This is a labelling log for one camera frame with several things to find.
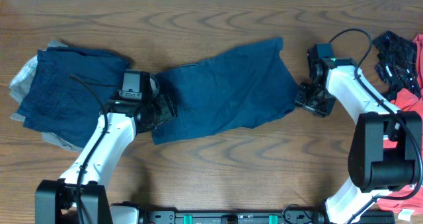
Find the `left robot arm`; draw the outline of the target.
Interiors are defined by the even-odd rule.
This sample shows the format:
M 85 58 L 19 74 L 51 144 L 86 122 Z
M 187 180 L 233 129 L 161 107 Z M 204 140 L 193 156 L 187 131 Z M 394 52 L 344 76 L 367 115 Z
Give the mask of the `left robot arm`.
M 75 162 L 58 180 L 43 180 L 35 193 L 36 223 L 148 223 L 130 202 L 109 204 L 112 173 L 139 133 L 176 117 L 169 96 L 148 72 L 126 70 L 116 98 L 100 104 L 96 129 Z

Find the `dark blue denim shorts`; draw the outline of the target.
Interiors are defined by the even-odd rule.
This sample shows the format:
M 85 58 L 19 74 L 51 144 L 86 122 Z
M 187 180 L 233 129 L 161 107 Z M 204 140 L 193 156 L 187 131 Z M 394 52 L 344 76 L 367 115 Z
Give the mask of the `dark blue denim shorts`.
M 293 112 L 297 84 L 272 38 L 156 74 L 176 117 L 152 131 L 156 145 L 256 128 Z

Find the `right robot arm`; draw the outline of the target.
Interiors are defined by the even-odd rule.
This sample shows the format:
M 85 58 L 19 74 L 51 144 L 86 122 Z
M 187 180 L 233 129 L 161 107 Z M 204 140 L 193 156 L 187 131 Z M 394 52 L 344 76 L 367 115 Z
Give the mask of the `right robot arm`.
M 302 83 L 295 105 L 328 116 L 340 102 L 356 128 L 348 155 L 347 181 L 325 201 L 326 223 L 357 223 L 378 200 L 422 184 L 422 119 L 385 100 L 352 58 L 339 58 L 329 43 L 307 50 L 310 83 Z

